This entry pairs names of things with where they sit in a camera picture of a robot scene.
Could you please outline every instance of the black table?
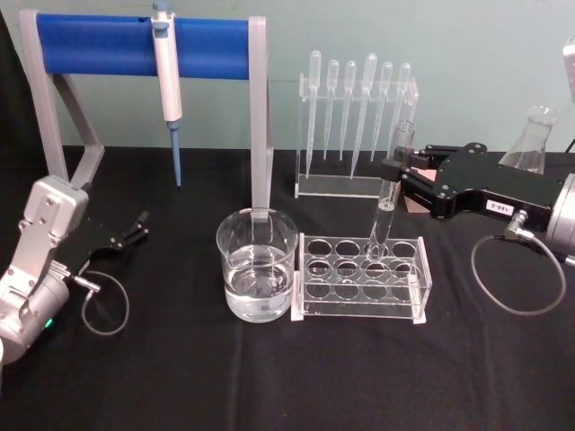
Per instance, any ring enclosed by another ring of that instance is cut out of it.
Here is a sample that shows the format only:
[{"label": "black table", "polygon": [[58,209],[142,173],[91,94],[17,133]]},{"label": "black table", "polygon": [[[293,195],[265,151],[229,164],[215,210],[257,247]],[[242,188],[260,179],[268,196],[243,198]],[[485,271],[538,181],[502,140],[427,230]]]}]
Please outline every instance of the black table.
[{"label": "black table", "polygon": [[[78,153],[68,150],[70,160]],[[0,268],[19,238],[41,154],[0,153]],[[547,173],[575,159],[548,154]],[[294,152],[276,152],[272,207],[302,232],[366,236],[369,199],[293,198]],[[0,429],[10,430],[544,430],[575,429],[575,295],[536,318],[503,312],[470,271],[474,243],[504,224],[478,215],[448,223],[399,209],[393,237],[423,236],[433,287],[428,322],[308,317],[256,325],[224,298],[218,224],[250,201],[245,151],[182,150],[184,186],[168,149],[110,148],[90,216],[119,229],[146,209],[148,241],[116,262],[132,303],[127,328],[95,337],[84,297],[18,363],[4,369]],[[549,301],[551,265],[518,246],[485,245],[479,270],[517,307]],[[574,274],[565,269],[569,287]]]}]

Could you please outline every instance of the blue pipette tip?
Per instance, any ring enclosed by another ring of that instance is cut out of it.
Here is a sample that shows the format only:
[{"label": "blue pipette tip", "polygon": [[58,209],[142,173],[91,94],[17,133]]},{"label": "blue pipette tip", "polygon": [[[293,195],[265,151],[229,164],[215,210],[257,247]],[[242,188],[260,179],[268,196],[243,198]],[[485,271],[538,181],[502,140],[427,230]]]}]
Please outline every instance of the blue pipette tip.
[{"label": "blue pipette tip", "polygon": [[180,130],[177,121],[169,121],[168,128],[172,139],[173,173],[176,178],[176,187],[181,187],[181,166],[180,166]]}]

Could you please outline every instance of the plastic dropper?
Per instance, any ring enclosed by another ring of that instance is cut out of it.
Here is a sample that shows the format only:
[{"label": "plastic dropper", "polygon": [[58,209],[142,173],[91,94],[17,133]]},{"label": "plastic dropper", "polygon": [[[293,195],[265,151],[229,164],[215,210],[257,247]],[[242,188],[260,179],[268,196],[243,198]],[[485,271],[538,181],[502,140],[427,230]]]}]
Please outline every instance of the plastic dropper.
[{"label": "plastic dropper", "polygon": [[374,125],[374,143],[371,147],[371,160],[374,161],[374,154],[376,153],[377,139],[379,139],[379,130],[381,129],[381,121],[384,117],[384,107],[387,102],[387,92],[392,83],[392,74],[394,73],[394,65],[386,61],[381,68],[381,76],[379,77],[379,102],[377,103],[376,110],[376,123]]},{"label": "plastic dropper", "polygon": [[356,142],[353,146],[353,156],[351,158],[351,172],[349,177],[353,178],[353,172],[356,170],[359,158],[359,148],[361,147],[361,138],[363,137],[363,128],[366,124],[367,103],[369,102],[369,92],[374,85],[374,76],[376,75],[377,56],[373,53],[368,54],[366,63],[363,66],[363,78],[361,78],[361,104],[359,105],[358,131],[356,132]]},{"label": "plastic dropper", "polygon": [[309,176],[309,168],[312,165],[312,153],[314,151],[315,133],[315,105],[317,104],[317,90],[320,86],[320,72],[322,69],[322,53],[313,51],[309,56],[309,124],[307,126],[307,153],[305,153],[305,177]]},{"label": "plastic dropper", "polygon": [[403,98],[407,90],[407,83],[410,81],[411,66],[409,63],[403,63],[399,70],[397,78],[397,99],[395,101],[394,117],[392,118],[392,125],[389,128],[389,143],[387,145],[387,158],[394,158],[394,148],[392,148],[392,137],[394,136],[395,127],[399,121],[399,114],[402,111]]},{"label": "plastic dropper", "polygon": [[343,78],[343,89],[345,90],[345,101],[343,102],[343,114],[341,115],[340,129],[340,160],[343,159],[343,144],[345,143],[345,133],[348,129],[349,106],[351,104],[351,94],[356,84],[356,62],[348,61],[345,65],[345,77]]},{"label": "plastic dropper", "polygon": [[338,85],[338,73],[340,63],[338,60],[330,60],[327,68],[327,105],[325,107],[325,127],[323,129],[323,159],[327,154],[327,145],[330,142],[330,129],[332,128],[333,99],[335,98],[335,87]]}]

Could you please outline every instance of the erlenmeyer flask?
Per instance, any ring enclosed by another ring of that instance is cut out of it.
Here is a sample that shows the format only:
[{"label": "erlenmeyer flask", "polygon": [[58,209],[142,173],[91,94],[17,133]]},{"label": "erlenmeyer flask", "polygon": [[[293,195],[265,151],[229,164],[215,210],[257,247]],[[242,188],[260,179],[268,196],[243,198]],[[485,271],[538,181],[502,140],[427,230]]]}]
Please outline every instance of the erlenmeyer flask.
[{"label": "erlenmeyer flask", "polygon": [[500,164],[535,173],[543,173],[545,143],[551,128],[559,119],[559,112],[543,105],[527,112],[527,123],[521,136],[501,158]]}]

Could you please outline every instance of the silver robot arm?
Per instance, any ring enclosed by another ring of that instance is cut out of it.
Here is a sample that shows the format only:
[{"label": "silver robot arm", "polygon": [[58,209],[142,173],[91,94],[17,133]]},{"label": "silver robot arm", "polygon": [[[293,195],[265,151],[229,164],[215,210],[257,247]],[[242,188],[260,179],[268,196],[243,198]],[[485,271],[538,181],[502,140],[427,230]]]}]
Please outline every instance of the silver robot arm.
[{"label": "silver robot arm", "polygon": [[70,273],[53,256],[80,224],[87,204],[85,191],[54,175],[32,186],[18,224],[20,240],[0,278],[0,362],[18,360],[66,302]]}]

